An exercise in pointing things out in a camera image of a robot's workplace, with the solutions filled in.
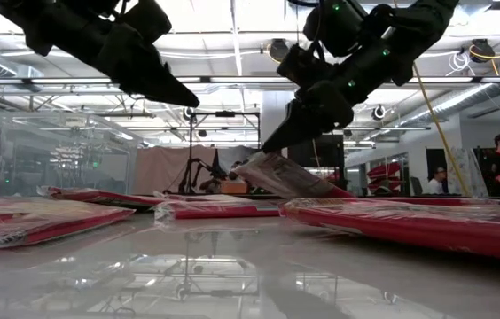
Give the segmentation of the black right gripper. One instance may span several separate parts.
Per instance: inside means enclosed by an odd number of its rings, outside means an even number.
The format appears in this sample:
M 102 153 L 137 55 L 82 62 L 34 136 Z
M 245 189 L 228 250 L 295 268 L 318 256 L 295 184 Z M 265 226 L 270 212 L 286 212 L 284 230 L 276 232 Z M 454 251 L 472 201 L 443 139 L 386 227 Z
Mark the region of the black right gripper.
M 385 42 L 359 49 L 300 88 L 300 101 L 286 105 L 285 119 L 263 143 L 262 151 L 277 152 L 317 138 L 321 132 L 346 127 L 354 118 L 353 107 L 388 82 L 403 85 L 402 56 Z

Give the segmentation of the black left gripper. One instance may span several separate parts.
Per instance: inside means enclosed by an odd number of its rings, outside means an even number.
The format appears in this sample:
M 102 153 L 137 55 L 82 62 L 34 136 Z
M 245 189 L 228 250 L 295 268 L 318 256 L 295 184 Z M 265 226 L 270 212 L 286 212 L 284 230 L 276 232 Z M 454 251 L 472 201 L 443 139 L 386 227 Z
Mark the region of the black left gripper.
M 163 66 L 155 47 L 126 24 L 114 23 L 97 55 L 97 69 L 125 91 L 148 100 L 198 107 L 199 99 Z

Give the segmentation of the red popcorn bag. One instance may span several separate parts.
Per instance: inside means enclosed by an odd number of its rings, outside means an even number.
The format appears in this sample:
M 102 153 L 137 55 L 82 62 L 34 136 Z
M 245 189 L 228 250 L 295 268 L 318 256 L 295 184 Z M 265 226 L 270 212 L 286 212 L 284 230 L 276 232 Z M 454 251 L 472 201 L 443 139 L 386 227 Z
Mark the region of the red popcorn bag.
M 119 206 L 136 210 L 145 210 L 157 206 L 166 201 L 165 198 L 143 197 L 100 191 L 84 188 L 57 188 L 52 186 L 38 186 L 36 191 L 39 195 L 59 200 L 73 200 L 104 206 Z
M 253 154 L 234 173 L 281 198 L 355 197 L 275 152 Z
M 175 220 L 279 217 L 283 199 L 249 199 L 229 195 L 171 196 L 152 208 L 157 219 Z
M 34 245 L 131 216 L 135 211 L 73 200 L 0 197 L 0 249 Z
M 500 200 L 298 198 L 282 214 L 310 226 L 500 259 Z

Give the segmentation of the black monitor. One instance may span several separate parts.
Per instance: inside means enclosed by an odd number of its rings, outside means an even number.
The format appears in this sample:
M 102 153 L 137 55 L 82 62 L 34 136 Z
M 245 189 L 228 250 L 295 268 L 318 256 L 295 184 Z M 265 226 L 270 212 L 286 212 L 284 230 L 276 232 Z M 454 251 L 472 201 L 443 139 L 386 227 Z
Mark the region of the black monitor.
M 287 155 L 302 167 L 344 167 L 343 136 L 323 135 L 290 146 Z

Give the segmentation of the white curtain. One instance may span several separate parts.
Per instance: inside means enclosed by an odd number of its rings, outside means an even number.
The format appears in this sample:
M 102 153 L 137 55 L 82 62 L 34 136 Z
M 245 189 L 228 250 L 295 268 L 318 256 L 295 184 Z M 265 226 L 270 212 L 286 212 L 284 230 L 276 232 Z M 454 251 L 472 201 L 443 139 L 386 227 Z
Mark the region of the white curtain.
M 219 164 L 223 167 L 231 167 L 235 162 L 242 162 L 256 152 L 257 149 L 242 145 L 217 150 Z

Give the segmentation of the pink curtain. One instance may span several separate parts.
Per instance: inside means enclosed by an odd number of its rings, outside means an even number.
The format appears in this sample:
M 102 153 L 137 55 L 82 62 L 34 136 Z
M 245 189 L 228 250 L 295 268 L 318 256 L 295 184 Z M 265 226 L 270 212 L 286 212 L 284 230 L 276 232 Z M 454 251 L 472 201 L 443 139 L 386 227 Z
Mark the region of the pink curtain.
M 138 149 L 135 165 L 133 195 L 152 195 L 155 191 L 177 192 L 187 168 L 189 154 L 208 165 L 213 162 L 215 149 L 193 146 L 192 150 L 156 146 Z

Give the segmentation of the black ceiling device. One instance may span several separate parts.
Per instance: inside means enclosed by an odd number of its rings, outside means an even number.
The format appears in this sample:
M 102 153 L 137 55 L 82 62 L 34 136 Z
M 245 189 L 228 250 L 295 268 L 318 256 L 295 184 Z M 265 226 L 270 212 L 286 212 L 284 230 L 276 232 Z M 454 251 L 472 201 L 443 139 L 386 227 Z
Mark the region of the black ceiling device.
M 287 55 L 289 48 L 286 39 L 274 38 L 268 46 L 268 53 L 271 59 L 280 63 Z
M 472 39 L 472 45 L 469 47 L 469 56 L 475 63 L 487 63 L 494 56 L 495 52 L 486 38 Z

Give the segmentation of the orange box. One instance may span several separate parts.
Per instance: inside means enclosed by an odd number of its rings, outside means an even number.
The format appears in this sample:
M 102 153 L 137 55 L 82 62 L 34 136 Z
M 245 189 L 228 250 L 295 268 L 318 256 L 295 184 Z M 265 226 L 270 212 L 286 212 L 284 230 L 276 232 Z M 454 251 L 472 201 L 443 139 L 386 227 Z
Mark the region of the orange box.
M 247 194 L 248 184 L 244 181 L 221 181 L 221 193 L 223 194 Z

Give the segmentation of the red storage rack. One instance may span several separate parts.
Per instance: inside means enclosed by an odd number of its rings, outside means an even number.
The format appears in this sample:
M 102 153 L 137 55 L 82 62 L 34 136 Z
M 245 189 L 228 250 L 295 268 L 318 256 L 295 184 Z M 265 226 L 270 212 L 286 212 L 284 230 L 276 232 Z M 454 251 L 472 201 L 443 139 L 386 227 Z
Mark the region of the red storage rack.
M 390 162 L 372 168 L 367 173 L 368 189 L 375 193 L 378 189 L 386 188 L 392 193 L 398 194 L 403 185 L 400 177 L 401 165 L 398 162 Z

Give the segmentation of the clear plastic bin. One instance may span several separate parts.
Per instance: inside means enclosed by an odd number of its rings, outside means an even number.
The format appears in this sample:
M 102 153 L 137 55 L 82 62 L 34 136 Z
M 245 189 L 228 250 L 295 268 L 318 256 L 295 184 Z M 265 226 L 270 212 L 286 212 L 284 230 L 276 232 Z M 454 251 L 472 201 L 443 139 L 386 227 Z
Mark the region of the clear plastic bin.
M 0 113 L 0 196 L 41 186 L 129 194 L 138 135 L 86 113 Z

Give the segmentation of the white patterned cloth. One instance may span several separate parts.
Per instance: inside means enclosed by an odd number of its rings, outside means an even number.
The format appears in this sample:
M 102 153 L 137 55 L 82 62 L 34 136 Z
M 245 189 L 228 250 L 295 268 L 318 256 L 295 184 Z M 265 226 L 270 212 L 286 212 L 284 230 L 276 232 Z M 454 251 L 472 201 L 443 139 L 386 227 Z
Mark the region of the white patterned cloth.
M 486 198 L 488 188 L 473 150 L 456 147 L 451 147 L 449 150 L 455 161 L 453 166 L 450 157 L 446 156 L 449 193 L 471 198 Z

